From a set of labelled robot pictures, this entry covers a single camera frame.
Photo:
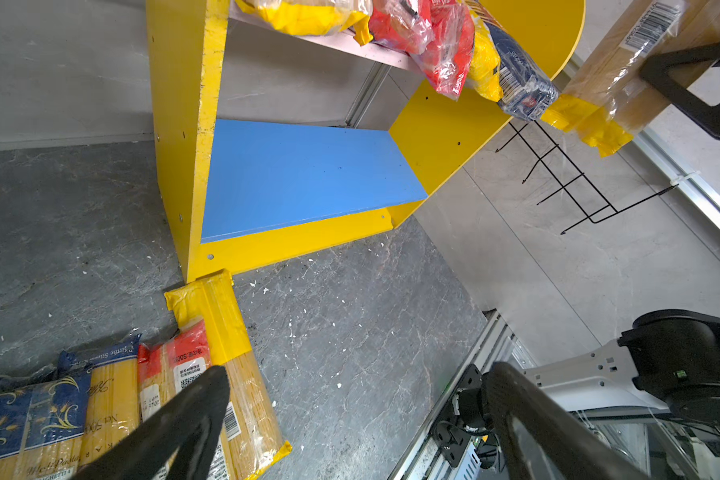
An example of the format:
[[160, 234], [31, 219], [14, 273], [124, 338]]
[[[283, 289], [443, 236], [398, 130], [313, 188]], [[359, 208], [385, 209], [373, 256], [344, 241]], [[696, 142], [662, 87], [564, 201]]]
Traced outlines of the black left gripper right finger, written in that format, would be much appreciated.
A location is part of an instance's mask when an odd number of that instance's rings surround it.
[[505, 454], [509, 477], [532, 479], [517, 426], [566, 479], [645, 479], [641, 470], [597, 440], [579, 421], [550, 399], [520, 371], [496, 362], [487, 373], [490, 416]]

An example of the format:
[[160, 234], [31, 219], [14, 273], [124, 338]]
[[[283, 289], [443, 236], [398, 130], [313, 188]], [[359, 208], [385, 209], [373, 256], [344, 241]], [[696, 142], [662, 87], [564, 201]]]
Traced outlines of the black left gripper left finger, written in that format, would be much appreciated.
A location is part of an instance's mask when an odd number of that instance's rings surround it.
[[206, 479], [224, 427], [230, 387], [212, 366], [77, 479], [152, 479], [167, 463], [169, 479]]

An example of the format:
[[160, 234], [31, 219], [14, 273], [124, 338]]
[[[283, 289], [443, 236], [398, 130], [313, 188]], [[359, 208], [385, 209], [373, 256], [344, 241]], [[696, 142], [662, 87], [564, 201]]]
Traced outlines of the short yellow spaghetti bag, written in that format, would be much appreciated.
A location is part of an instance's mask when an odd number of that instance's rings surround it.
[[229, 414], [223, 439], [231, 454], [233, 479], [259, 479], [290, 454], [253, 352], [231, 274], [225, 270], [165, 294], [181, 331], [205, 327], [210, 360], [226, 369]]

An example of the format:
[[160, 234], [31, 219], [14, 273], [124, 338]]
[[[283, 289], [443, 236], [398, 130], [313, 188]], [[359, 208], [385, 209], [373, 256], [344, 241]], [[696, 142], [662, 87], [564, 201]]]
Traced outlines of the red clear spaghetti bag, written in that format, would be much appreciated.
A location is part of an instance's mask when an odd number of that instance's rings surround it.
[[145, 422], [212, 366], [204, 320], [193, 319], [163, 344], [141, 344], [137, 362], [141, 420]]

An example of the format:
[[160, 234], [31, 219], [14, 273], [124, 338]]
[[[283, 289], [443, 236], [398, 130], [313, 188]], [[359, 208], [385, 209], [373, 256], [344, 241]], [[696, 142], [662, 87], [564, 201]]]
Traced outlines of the blue clear spaghetti bag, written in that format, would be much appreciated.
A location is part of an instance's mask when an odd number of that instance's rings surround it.
[[70, 479], [77, 472], [92, 374], [0, 389], [0, 479]]

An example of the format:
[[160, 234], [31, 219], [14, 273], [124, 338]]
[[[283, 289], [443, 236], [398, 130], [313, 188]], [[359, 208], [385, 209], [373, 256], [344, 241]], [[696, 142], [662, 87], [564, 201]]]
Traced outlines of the blue Barilla spaghetti box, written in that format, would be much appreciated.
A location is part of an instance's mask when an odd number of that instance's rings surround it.
[[559, 90], [527, 52], [502, 28], [487, 25], [500, 58], [501, 110], [526, 122], [537, 121], [559, 98]]

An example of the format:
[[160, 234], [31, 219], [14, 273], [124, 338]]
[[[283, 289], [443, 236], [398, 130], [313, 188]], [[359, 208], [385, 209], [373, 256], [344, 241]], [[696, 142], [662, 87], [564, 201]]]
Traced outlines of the yellow topped spaghetti bag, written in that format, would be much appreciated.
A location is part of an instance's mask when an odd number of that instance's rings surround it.
[[372, 1], [237, 0], [235, 4], [243, 13], [291, 36], [329, 36], [351, 29], [360, 46], [373, 40], [369, 28]]

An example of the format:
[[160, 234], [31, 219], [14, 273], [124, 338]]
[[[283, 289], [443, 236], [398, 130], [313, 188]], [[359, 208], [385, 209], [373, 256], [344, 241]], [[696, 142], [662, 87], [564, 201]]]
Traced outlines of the long yellow spaghetti bag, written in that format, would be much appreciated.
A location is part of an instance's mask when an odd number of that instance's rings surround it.
[[652, 55], [720, 42], [720, 1], [634, 1], [542, 120], [615, 154], [670, 102], [639, 77]]

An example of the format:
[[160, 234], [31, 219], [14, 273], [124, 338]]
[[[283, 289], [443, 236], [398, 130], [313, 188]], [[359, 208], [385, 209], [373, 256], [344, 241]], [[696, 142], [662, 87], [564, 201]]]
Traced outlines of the yellow Pastatime spaghetti bag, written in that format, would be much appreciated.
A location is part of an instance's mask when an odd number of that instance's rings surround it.
[[503, 96], [500, 86], [500, 56], [495, 48], [491, 29], [501, 25], [479, 1], [467, 1], [474, 23], [473, 59], [468, 73], [468, 85], [481, 97], [499, 102]]

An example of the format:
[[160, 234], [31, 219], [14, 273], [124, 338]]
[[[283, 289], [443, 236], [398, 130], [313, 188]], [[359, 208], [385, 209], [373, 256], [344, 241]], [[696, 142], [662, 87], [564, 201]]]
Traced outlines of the red labelled spaghetti bag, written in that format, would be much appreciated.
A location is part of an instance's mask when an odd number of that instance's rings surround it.
[[374, 0], [369, 21], [373, 41], [410, 55], [422, 54], [434, 38], [430, 1]]

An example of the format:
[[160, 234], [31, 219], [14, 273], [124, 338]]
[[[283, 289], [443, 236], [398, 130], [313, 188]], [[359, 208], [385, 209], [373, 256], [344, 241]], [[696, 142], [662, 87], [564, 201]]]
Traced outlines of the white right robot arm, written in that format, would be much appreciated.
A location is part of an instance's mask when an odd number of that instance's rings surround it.
[[[698, 63], [720, 67], [720, 42], [653, 55], [639, 76], [720, 139], [720, 102], [706, 104], [670, 74]], [[649, 312], [599, 349], [523, 375], [565, 411], [650, 408], [720, 427], [720, 317], [682, 309]]]

